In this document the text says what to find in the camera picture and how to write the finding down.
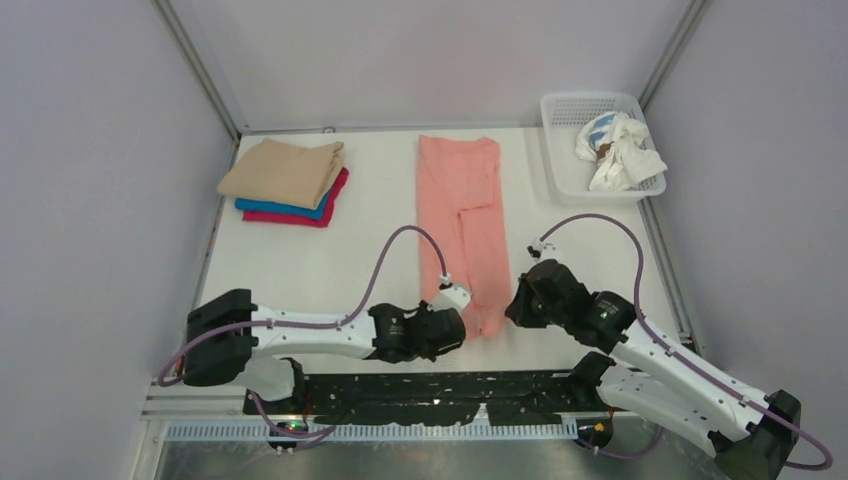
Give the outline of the salmon pink t-shirt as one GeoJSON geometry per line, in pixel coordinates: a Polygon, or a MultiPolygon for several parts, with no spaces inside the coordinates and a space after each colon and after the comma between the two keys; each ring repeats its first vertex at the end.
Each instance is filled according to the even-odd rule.
{"type": "Polygon", "coordinates": [[[418,149],[417,225],[439,245],[453,281],[471,291],[467,337],[494,339],[512,299],[500,145],[421,135],[418,149]]]}

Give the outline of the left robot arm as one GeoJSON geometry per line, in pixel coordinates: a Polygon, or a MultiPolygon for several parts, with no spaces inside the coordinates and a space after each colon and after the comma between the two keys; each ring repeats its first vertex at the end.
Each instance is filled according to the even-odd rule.
{"type": "Polygon", "coordinates": [[[299,354],[389,364],[434,361],[464,342],[461,314],[471,299],[470,291],[452,285],[411,312],[382,303],[345,320],[340,314],[257,305],[250,290],[234,289],[188,315],[182,381],[192,387],[239,386],[264,401],[280,401],[297,389],[299,354]]]}

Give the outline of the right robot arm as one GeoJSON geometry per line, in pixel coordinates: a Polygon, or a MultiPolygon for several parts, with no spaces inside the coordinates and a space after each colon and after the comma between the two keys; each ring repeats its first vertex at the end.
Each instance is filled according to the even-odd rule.
{"type": "Polygon", "coordinates": [[[797,444],[801,404],[734,379],[640,323],[620,295],[590,292],[556,260],[519,278],[506,316],[523,328],[563,328],[590,347],[574,374],[600,400],[629,410],[704,451],[730,479],[775,479],[797,444]]]}

